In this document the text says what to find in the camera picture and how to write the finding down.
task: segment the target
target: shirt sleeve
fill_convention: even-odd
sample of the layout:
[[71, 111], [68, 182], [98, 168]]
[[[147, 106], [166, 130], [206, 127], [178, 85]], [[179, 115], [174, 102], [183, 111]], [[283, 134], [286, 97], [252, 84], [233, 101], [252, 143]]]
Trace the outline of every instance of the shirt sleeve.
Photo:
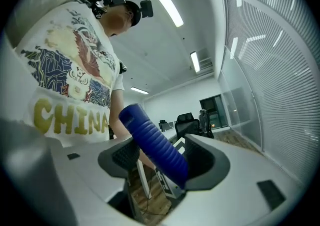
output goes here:
[[8, 19], [5, 31], [16, 47], [31, 27], [52, 9], [72, 0], [20, 0]]
[[115, 80], [113, 90], [125, 90], [123, 84], [123, 75], [119, 74]]

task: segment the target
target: white ceiling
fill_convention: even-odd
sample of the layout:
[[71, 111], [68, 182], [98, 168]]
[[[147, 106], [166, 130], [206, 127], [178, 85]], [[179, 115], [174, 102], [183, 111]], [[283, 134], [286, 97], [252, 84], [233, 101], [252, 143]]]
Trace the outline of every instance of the white ceiling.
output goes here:
[[[142, 0], [131, 1], [140, 4]], [[210, 0], [172, 1], [183, 26], [176, 28], [160, 2], [151, 0], [153, 18], [141, 19], [126, 33], [111, 38], [115, 53], [128, 68], [123, 75], [127, 94], [133, 94], [130, 87], [135, 86], [154, 95], [212, 72], [211, 67], [196, 74], [190, 58], [191, 52], [202, 50], [214, 65], [215, 55], [208, 47], [210, 39], [204, 36], [208, 34], [204, 28], [213, 28]]]

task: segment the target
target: blue ribbed tube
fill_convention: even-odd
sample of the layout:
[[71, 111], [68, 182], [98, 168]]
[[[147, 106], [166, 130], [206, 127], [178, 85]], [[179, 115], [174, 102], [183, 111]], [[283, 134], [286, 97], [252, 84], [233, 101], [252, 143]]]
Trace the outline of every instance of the blue ribbed tube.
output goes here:
[[170, 180], [184, 188], [188, 164], [159, 129], [150, 121], [139, 104], [124, 108], [119, 119], [147, 157]]

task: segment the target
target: wooden floor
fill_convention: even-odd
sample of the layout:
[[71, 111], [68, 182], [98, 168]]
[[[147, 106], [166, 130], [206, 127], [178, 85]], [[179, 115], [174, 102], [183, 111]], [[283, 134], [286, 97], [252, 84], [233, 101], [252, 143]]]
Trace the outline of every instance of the wooden floor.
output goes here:
[[[214, 134], [214, 138], [228, 144], [246, 148], [259, 153], [259, 151], [257, 151], [251, 144], [249, 144], [233, 130], [217, 132]], [[157, 225], [169, 212], [171, 212], [171, 203], [169, 200], [167, 200], [158, 178], [155, 175], [155, 172], [146, 166], [144, 167], [144, 171], [148, 180], [148, 184], [151, 184], [150, 192], [152, 198], [149, 199], [149, 201], [147, 200], [137, 169], [133, 170], [129, 174], [129, 191], [141, 211], [144, 223], [146, 225]]]

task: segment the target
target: blue cylinder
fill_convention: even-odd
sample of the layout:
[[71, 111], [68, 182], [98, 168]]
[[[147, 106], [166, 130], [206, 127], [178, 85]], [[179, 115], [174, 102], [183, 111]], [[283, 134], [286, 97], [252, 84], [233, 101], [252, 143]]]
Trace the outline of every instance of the blue cylinder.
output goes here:
[[188, 176], [187, 161], [151, 122], [141, 105], [127, 106], [119, 119], [157, 168], [183, 189]]

